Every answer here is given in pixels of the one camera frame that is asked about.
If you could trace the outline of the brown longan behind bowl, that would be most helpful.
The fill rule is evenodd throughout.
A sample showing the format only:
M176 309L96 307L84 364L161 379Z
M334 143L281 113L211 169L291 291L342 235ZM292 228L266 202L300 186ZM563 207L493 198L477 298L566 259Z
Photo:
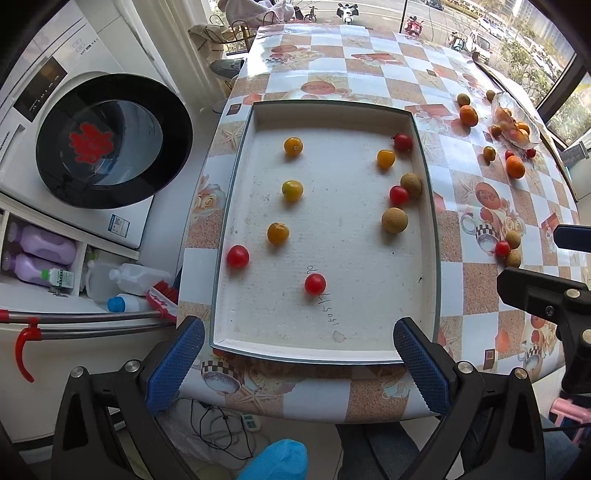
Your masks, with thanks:
M460 93L457 96L457 102L460 106L469 105L471 103L470 97L465 93Z

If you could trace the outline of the white tray box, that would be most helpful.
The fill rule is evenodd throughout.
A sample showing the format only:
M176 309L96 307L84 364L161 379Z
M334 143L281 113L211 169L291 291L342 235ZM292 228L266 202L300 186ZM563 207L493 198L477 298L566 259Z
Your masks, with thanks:
M212 347L294 363L394 364L394 324L439 328L440 253L433 193L406 204L408 227L381 217L406 173L430 181L420 143L388 170L377 153L418 135L411 113L321 100L257 102L226 195L211 306ZM284 153L287 138L304 150ZM304 194L283 199L297 180Z

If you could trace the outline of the large mandarin orange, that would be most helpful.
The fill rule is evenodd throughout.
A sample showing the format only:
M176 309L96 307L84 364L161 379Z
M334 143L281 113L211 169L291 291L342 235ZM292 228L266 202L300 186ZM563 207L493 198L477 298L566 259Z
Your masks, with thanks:
M525 176L525 164L523 160L516 156L511 155L506 158L506 173L512 179L521 179Z

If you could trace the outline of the washing machine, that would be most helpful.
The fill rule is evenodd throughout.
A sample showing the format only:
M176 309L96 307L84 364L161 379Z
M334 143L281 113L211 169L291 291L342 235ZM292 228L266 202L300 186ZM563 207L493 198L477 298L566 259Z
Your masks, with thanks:
M131 249L192 141L183 101L122 66L73 1L39 27L1 88L2 192Z

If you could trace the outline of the purple detergent bottle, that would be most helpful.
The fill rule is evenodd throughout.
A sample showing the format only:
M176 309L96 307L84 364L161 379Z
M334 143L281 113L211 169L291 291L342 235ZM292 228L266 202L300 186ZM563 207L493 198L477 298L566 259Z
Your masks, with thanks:
M19 226L11 222L7 240L18 243L28 254L56 264L70 265L76 258L77 247L73 241L34 225Z

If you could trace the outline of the clear glass fruit bowl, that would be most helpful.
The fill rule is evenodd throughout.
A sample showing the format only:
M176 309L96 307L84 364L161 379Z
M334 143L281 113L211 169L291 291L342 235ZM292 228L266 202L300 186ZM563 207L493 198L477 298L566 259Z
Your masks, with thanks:
M514 146L530 149L541 142L538 126L509 93L496 93L491 108L493 123L501 128L502 135Z

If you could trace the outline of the yellow cherry tomato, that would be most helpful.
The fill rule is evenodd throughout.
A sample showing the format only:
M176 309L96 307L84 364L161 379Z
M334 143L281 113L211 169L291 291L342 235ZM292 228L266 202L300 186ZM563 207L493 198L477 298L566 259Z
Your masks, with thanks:
M287 156L297 157L298 155L301 155L304 150L304 142L301 141L301 138L290 137L284 141L283 149Z
M483 149L483 157L487 162L493 162L496 159L496 150L492 146L486 146Z
M377 166L381 170L388 170L396 161L396 153L393 150L383 149L377 153Z
M287 180L281 185L281 193L288 203L297 202L304 194L304 185L297 180Z

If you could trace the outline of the small mandarin orange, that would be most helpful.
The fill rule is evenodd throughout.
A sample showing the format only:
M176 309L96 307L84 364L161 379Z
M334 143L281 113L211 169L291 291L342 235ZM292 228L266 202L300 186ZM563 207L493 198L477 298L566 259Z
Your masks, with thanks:
M462 124L469 128L475 127L479 123L478 113L471 105L462 105L459 117Z

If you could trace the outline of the pink plastic stool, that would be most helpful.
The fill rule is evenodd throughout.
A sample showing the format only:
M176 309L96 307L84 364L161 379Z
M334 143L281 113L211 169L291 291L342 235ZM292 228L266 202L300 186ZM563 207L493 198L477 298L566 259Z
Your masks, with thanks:
M573 444L583 447L590 441L590 409L579 400L556 398L549 410L549 420Z

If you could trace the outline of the brown longan near tray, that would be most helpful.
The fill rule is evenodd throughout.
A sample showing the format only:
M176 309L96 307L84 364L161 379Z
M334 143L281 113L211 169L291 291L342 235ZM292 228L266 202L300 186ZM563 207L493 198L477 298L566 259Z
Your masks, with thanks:
M508 230L505 234L505 240L511 249L517 249L521 245L521 234L515 230Z

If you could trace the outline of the brown longan fruit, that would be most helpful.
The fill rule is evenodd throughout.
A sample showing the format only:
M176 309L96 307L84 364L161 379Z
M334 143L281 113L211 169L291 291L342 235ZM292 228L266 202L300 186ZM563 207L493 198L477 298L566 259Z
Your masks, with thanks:
M384 211L381 217L382 227L391 234L402 233L409 224L409 218L407 213L398 208L391 207Z

